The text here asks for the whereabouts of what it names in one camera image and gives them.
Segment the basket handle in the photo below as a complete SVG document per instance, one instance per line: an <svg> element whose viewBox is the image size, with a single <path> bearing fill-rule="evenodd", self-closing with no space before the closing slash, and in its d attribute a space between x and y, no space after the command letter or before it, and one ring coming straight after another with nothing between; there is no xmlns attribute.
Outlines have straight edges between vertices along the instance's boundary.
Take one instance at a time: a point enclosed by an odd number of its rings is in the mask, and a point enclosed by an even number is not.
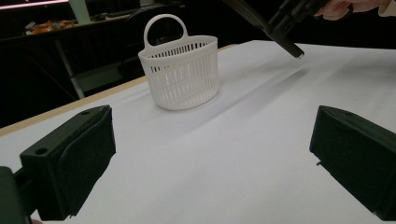
<svg viewBox="0 0 396 224"><path fill-rule="evenodd" d="M178 23L180 23L181 27L183 28L183 36L180 39L185 39L188 38L188 34L187 34L187 29L186 29L186 25L184 24L184 22L177 16L172 15L172 14L161 14L161 15L157 15L155 17L153 17L151 20L148 21L148 24L146 25L145 28L145 33L143 34L143 38L144 38L144 43L145 43L145 48L146 49L153 49L155 48L155 46L150 45L149 41L148 41L148 33L149 33L149 28L151 27L151 25L155 22L158 21L162 18L172 18L176 21L178 21Z"/></svg>

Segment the basket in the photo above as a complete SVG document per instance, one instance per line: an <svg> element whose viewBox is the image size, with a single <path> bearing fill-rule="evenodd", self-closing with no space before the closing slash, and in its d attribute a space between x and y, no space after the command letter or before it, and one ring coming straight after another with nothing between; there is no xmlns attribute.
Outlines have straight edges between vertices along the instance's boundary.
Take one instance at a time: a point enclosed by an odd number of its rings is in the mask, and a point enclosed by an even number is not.
<svg viewBox="0 0 396 224"><path fill-rule="evenodd" d="M150 26L162 18L172 18L183 28L183 36L151 46ZM181 110L201 105L219 91L218 39L214 36L188 36L183 21L171 14L153 17L145 28L145 48L138 53L156 105Z"/></svg>

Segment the white table surface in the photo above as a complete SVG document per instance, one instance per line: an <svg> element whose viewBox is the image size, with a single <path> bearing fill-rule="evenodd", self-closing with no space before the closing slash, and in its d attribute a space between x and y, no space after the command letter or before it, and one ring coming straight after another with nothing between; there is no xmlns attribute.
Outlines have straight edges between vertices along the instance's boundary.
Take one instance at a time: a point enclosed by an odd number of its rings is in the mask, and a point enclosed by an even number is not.
<svg viewBox="0 0 396 224"><path fill-rule="evenodd" d="M316 166L309 143L319 105L396 132L396 50L299 46L300 60L267 41L220 51L219 94L194 109L159 108L144 82L7 134L0 165L15 172L45 134L111 105L117 153L63 223L383 223Z"/></svg>

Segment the screw hole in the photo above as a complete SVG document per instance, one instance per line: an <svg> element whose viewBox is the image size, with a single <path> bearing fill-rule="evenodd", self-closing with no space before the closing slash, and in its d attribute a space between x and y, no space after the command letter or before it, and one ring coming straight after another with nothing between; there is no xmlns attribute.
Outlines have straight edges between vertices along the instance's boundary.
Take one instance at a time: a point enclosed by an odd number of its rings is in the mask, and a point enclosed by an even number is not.
<svg viewBox="0 0 396 224"><path fill-rule="evenodd" d="M35 154L36 154L36 155L43 155L43 154L47 153L48 151L49 151L49 150L46 149L46 148L40 148L40 149L38 149L38 150L35 152Z"/></svg>

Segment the white plastic basket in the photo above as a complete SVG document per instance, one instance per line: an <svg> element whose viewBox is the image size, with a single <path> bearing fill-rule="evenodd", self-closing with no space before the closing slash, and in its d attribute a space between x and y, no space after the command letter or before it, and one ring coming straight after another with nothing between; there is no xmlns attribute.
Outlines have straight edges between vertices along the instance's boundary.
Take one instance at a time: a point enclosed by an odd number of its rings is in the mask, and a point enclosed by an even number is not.
<svg viewBox="0 0 396 224"><path fill-rule="evenodd" d="M151 46L148 32L162 18L172 18L183 28L183 36ZM160 107L180 110L201 105L219 91L218 39L188 36L183 21L171 14L153 17L145 28L145 48L138 53L154 102Z"/></svg>

